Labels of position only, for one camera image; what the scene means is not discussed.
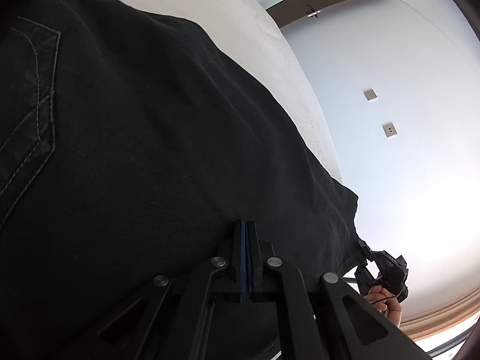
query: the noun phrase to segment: textured white wall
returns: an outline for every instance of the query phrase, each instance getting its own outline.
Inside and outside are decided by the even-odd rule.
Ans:
[[[282,32],[359,195],[359,235],[409,264],[405,317],[480,285],[480,43],[453,1],[364,0]]]

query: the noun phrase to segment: pocket stitching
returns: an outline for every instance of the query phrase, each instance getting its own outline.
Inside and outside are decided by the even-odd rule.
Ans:
[[[42,98],[39,102],[39,105],[42,104],[47,98],[50,97],[50,93],[48,95],[46,95],[44,98]],[[6,138],[5,142],[0,146],[0,153],[2,153],[2,150],[5,148],[5,146],[7,145],[7,142],[8,140],[12,137],[12,135],[16,132],[16,130],[18,130],[18,128],[20,128],[20,126],[28,119],[28,117],[30,115],[32,115],[32,112],[34,111],[35,109],[32,109],[31,111],[28,112],[28,114],[25,115],[25,117],[22,119],[22,121],[17,124],[17,126],[12,130],[12,132],[10,133],[10,135]]]
[[[30,43],[32,49],[33,49],[33,53],[35,54],[35,73],[37,74],[37,140],[40,141],[40,130],[38,128],[38,103],[40,102],[40,78],[38,76],[38,54],[37,54],[37,49],[35,49],[35,46],[32,42],[32,40],[22,31],[16,29],[16,28],[13,28],[13,27],[10,27],[11,30],[13,31],[16,31],[18,33],[20,33],[21,35],[23,35],[27,40],[28,40],[28,43]]]
[[[47,161],[50,159],[50,157],[52,156],[53,152],[55,151],[55,124],[54,124],[54,121],[53,121],[53,95],[54,95],[54,87],[53,87],[53,84],[54,84],[54,80],[55,80],[55,71],[56,71],[56,67],[57,67],[57,59],[58,59],[58,53],[59,53],[59,45],[60,45],[60,35],[61,35],[61,32],[59,31],[55,31],[55,30],[52,30],[51,28],[43,25],[43,24],[40,24],[40,23],[37,23],[36,21],[33,21],[33,20],[30,20],[30,19],[26,19],[25,17],[20,17],[20,16],[17,16],[18,19],[22,19],[22,20],[25,20],[25,21],[29,21],[30,23],[33,23],[33,24],[36,24],[40,27],[43,27],[51,32],[53,32],[56,36],[57,36],[57,44],[56,44],[56,50],[55,50],[55,57],[54,57],[54,61],[53,61],[53,69],[52,69],[52,82],[51,82],[51,86],[50,86],[50,124],[51,124],[51,129],[52,129],[52,147],[50,149],[50,152],[49,154],[46,156],[45,160],[42,162],[42,164],[40,165],[40,167],[37,169],[37,171],[35,172],[35,174],[28,180],[28,182],[26,183],[25,187],[22,189],[22,191],[18,194],[18,196],[16,197],[16,199],[13,201],[13,203],[11,204],[11,206],[9,207],[8,211],[6,212],[6,214],[3,216],[3,220],[2,222],[0,223],[0,229],[3,227],[3,225],[5,224],[8,216],[10,215],[11,213],[11,210],[13,210],[13,208],[15,207],[15,205],[17,204],[18,200],[20,200],[20,198],[23,196],[23,194],[26,192],[26,190],[28,189],[28,187],[32,184],[33,180],[37,177],[37,175],[40,173],[40,171],[43,169],[43,167],[45,166],[45,164],[47,163]],[[34,49],[34,53],[35,53],[35,62],[37,63],[37,137],[38,137],[38,141],[37,141],[37,144],[35,145],[35,147],[33,147],[32,151],[28,154],[28,156],[23,160],[23,162],[20,164],[20,166],[18,167],[18,169],[15,171],[15,174],[10,178],[9,182],[7,183],[7,185],[3,188],[3,190],[0,192],[0,196],[3,194],[3,192],[6,190],[6,188],[10,185],[11,181],[13,180],[13,178],[17,175],[17,173],[20,171],[21,167],[23,166],[24,163],[26,163],[26,161],[30,158],[30,156],[32,155],[32,153],[34,152],[34,150],[38,147],[38,145],[40,144],[40,134],[39,134],[39,126],[38,126],[38,106],[39,106],[39,97],[40,97],[40,87],[39,87],[39,77],[38,77],[38,60],[37,60],[37,50],[35,50],[35,47],[33,46],[33,42],[30,40],[30,38],[28,38],[28,36],[26,36],[25,34],[23,34],[29,41],[30,41],[30,45],[32,45],[33,49]]]
[[[18,172],[20,171],[20,169],[22,169],[23,165],[25,164],[25,162],[28,161],[28,159],[32,156],[33,152],[35,151],[35,149],[38,147],[38,145],[40,144],[40,129],[38,127],[38,103],[40,102],[40,78],[38,76],[38,54],[37,54],[37,50],[35,49],[35,46],[32,42],[32,40],[22,31],[16,29],[16,28],[13,28],[13,27],[10,27],[11,30],[17,32],[17,33],[20,33],[21,35],[23,35],[27,40],[28,40],[28,43],[30,43],[30,46],[32,47],[33,49],[33,53],[35,54],[35,73],[37,74],[37,144],[33,147],[32,150],[30,150],[30,153],[28,154],[27,157],[25,157],[25,159],[22,161],[22,163],[18,166],[17,170],[15,171],[15,173],[10,177],[10,179],[8,180],[8,182],[6,183],[6,185],[3,187],[3,189],[0,191],[0,197],[3,195],[3,192],[5,192],[5,190],[8,188],[8,186],[11,184],[11,182],[14,180],[15,176],[18,174]]]

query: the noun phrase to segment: person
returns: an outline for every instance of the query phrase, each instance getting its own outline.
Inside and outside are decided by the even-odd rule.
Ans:
[[[142,283],[210,258],[235,219],[304,273],[363,259],[357,196],[189,20],[28,0],[0,43],[0,93],[0,358],[48,358]],[[205,358],[271,359],[275,318],[219,304]]]
[[[373,304],[373,307],[379,312],[385,312],[388,310],[388,320],[396,327],[400,327],[400,322],[402,320],[402,305],[398,302],[397,298],[392,298],[392,296],[393,294],[386,288],[383,288],[382,286],[374,286],[370,288],[368,294],[363,298],[368,302],[376,302],[380,300],[380,302]]]

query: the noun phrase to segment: human hand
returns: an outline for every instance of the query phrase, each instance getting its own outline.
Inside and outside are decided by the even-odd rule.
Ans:
[[[368,302],[375,302],[386,297],[393,296],[393,294],[382,286],[375,286],[370,288],[368,294],[363,298]],[[402,319],[402,306],[398,302],[397,298],[390,298],[382,300],[381,302],[372,305],[378,311],[386,311],[388,309],[388,320],[396,327],[400,326]]]

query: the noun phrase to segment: black cable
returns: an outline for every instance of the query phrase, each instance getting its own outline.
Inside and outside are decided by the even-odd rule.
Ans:
[[[466,341],[466,339],[470,336],[475,327],[476,325],[469,327],[467,330],[465,330],[465,332],[460,333],[457,337],[454,337],[450,341],[444,342],[443,344],[438,345],[436,348],[429,350],[427,354],[430,355],[430,357],[432,358],[435,356],[440,356],[442,353],[445,353],[453,347],[456,347],[458,344]]]
[[[397,296],[395,296],[395,295],[393,295],[393,296],[387,296],[386,298],[382,298],[382,299],[375,300],[375,302],[370,302],[370,304],[371,304],[371,305],[374,305],[374,304],[383,302],[384,300],[393,299],[393,298],[396,298],[396,297],[397,297]]]

